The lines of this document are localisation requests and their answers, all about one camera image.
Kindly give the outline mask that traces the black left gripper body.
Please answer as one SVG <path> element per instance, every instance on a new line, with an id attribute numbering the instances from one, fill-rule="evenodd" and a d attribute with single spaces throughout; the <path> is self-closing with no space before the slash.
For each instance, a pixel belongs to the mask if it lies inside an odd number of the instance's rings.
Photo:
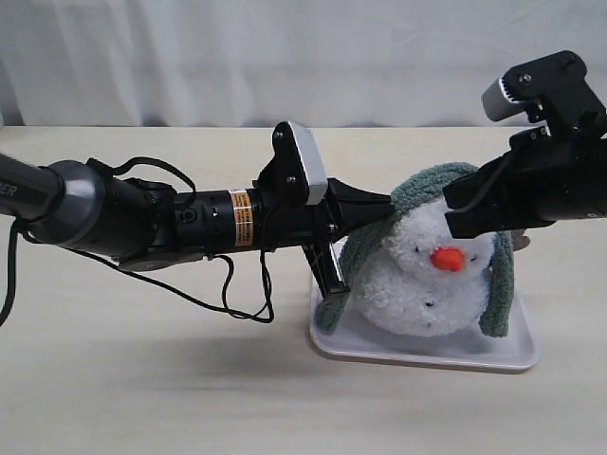
<path id="1" fill-rule="evenodd" d="M 258 178 L 261 199 L 258 246 L 264 251 L 291 246 L 318 246 L 341 238 L 341 212 L 335 178 L 328 179 L 318 203 L 288 199 L 291 186 L 280 189 L 268 178 Z"/>

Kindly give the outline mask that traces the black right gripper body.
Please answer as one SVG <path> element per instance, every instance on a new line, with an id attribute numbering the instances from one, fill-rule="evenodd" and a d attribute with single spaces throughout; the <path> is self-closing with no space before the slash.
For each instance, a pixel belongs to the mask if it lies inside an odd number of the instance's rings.
<path id="1" fill-rule="evenodd" d="M 568 137 L 543 128 L 510 139 L 495 203 L 511 228 L 606 217 L 606 117 L 586 120 Z"/>

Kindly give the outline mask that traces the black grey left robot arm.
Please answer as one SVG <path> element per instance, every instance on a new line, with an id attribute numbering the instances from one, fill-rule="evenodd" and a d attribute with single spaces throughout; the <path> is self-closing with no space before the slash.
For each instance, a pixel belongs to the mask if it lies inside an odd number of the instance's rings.
<path id="1" fill-rule="evenodd" d="M 224 254 L 300 247 L 322 295 L 348 292 L 333 245 L 389 218 L 391 198 L 329 178 L 318 201 L 303 199 L 301 174 L 270 161 L 243 190 L 176 191 L 99 160 L 36 167 L 1 158 L 1 211 L 34 241 L 94 253 L 119 270 L 148 272 Z"/>

